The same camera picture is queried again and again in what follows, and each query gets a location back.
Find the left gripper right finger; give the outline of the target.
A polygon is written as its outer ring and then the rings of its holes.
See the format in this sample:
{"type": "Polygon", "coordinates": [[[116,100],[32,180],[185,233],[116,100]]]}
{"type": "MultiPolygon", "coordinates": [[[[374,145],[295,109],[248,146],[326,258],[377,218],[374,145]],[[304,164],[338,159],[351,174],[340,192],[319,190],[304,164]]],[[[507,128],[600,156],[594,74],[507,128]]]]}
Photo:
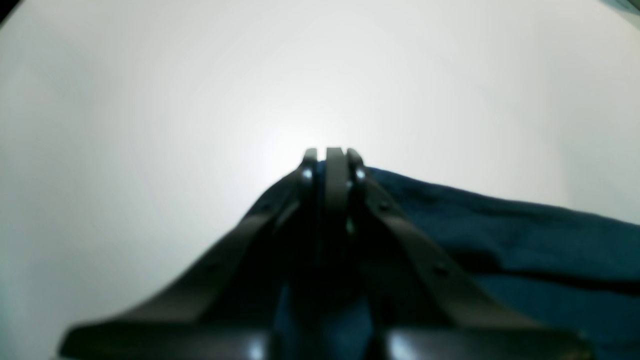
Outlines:
{"type": "Polygon", "coordinates": [[[483,291],[371,178],[359,153],[326,150],[325,258],[354,269],[373,331],[368,360],[593,360],[576,332],[483,291]]]}

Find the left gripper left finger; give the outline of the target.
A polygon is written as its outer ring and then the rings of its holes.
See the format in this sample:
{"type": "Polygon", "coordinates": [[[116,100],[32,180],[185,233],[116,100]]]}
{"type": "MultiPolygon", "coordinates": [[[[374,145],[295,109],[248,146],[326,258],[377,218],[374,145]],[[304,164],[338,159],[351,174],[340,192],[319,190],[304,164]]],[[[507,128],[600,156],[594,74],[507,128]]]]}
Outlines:
{"type": "Polygon", "coordinates": [[[73,326],[58,350],[61,360],[267,360],[274,333],[259,325],[217,325],[206,320],[227,292],[251,246],[288,206],[311,191],[318,151],[272,185],[239,223],[181,276],[146,301],[111,319],[73,326]]]}

